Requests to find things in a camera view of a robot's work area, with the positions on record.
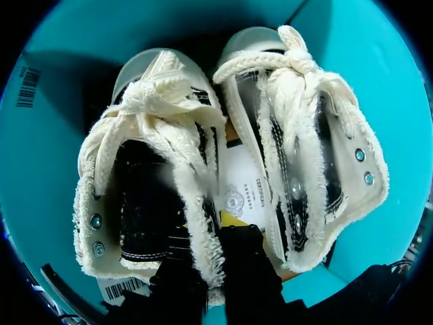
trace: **yellow tag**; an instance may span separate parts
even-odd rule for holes
[[[247,223],[239,220],[227,211],[221,211],[221,223],[223,227],[228,227],[229,225],[248,225]]]

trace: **thick white shoelace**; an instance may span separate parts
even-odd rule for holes
[[[355,136],[350,117],[351,110],[358,110],[358,101],[347,82],[338,74],[324,72],[312,59],[304,39],[291,26],[278,28],[281,41],[287,47],[284,54],[273,52],[239,51],[225,59],[215,72],[213,81],[222,83],[227,78],[248,71],[273,72],[259,87],[266,91],[273,105],[275,117],[283,127],[284,147],[288,158],[295,153],[296,136],[302,133],[301,116],[314,120],[317,100],[321,91],[329,93],[331,109],[339,116],[343,132],[349,138]]]
[[[103,196],[107,190],[119,146],[128,139],[145,141],[149,128],[157,124],[156,119],[170,125],[169,130],[161,136],[166,138],[171,150],[179,150],[182,147],[178,142],[183,142],[185,146],[198,147],[200,139],[196,129],[196,132],[186,133],[183,127],[195,128],[195,122],[204,127],[216,127],[225,122],[225,117],[219,110],[203,105],[197,100],[187,99],[192,95],[191,85],[182,71],[182,63],[175,54],[161,51],[158,55],[160,62],[157,68],[149,67],[140,80],[127,86],[121,103],[108,107],[81,146],[78,156],[79,175],[83,174],[87,162],[92,157],[94,159],[96,153],[96,196]],[[191,159],[197,171],[206,173],[202,159],[185,158]]]

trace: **barcode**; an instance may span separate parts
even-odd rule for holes
[[[41,71],[33,68],[28,68],[22,81],[20,92],[18,93],[18,101],[16,107],[33,107],[33,100],[35,99],[36,87],[38,85]]]
[[[109,300],[113,300],[123,296],[124,290],[136,291],[138,288],[144,286],[144,284],[143,281],[133,278],[112,286],[106,286],[106,292]]]

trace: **sneaker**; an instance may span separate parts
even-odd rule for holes
[[[191,258],[209,288],[223,283],[225,121],[184,54],[150,49],[125,64],[78,157],[74,245],[86,274],[149,283],[163,259]]]
[[[388,195],[388,167],[357,98],[340,75],[318,67],[290,26],[238,32],[213,81],[268,181],[269,246],[282,267],[312,269]]]

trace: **teal background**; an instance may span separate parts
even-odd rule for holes
[[[21,258],[64,309],[69,311],[40,275],[45,263],[88,302],[100,307],[101,301],[96,280],[81,272],[72,244],[76,158],[85,136],[83,85],[147,48],[248,26],[276,27],[290,18],[319,65],[340,73],[354,89],[382,145],[390,195],[343,231],[329,269],[319,266],[286,282],[283,295],[314,305],[368,266],[404,255],[433,169],[432,119],[414,55],[373,1],[306,0],[296,11],[303,2],[68,0],[35,31],[1,100],[0,203]],[[208,57],[217,60],[222,46],[200,48],[193,42],[185,53],[209,49]],[[42,71],[33,108],[16,107],[22,66]],[[260,290],[259,279],[251,285]],[[205,322],[224,324],[223,307],[212,308]]]

